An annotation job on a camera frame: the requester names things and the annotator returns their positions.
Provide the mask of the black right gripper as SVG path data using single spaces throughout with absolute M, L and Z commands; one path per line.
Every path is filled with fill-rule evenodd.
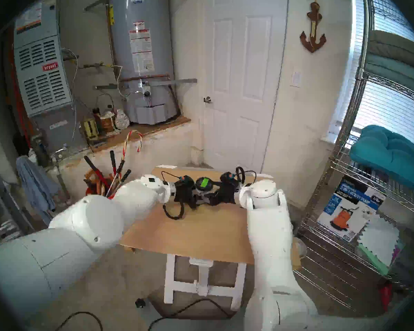
M 211 206 L 216 206 L 221 203 L 237 204 L 235 194 L 238 193 L 238 186 L 223 185 L 220 181 L 211 181 L 212 189 L 218 188 L 211 194 L 203 195 L 203 202 Z

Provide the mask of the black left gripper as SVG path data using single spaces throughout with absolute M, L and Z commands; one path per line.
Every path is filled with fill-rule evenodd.
M 198 191 L 197 184 L 175 184 L 176 193 L 174 202 L 187 204 L 192 210 L 197 208 L 197 205 L 206 204 L 207 198 L 205 196 L 195 196 L 193 191 Z

